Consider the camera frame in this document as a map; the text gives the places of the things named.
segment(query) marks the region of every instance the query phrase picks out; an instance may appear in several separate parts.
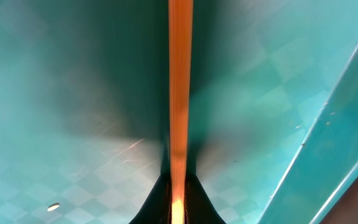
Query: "orange rod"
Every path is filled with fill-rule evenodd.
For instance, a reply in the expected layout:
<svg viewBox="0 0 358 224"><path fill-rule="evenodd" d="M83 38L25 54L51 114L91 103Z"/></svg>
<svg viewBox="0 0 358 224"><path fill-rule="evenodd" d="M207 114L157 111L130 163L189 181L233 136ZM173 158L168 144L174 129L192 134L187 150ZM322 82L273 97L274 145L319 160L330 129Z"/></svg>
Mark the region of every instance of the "orange rod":
<svg viewBox="0 0 358 224"><path fill-rule="evenodd" d="M172 224L184 224L193 0L169 0Z"/></svg>

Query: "orange stick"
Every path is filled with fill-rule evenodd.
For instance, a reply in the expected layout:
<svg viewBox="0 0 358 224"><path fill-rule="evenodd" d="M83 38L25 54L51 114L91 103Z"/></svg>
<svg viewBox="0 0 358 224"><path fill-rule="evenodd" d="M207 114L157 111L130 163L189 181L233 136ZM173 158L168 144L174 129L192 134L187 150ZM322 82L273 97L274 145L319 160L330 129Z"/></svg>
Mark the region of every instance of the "orange stick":
<svg viewBox="0 0 358 224"><path fill-rule="evenodd" d="M184 224L193 0L169 0L172 224Z"/></svg>

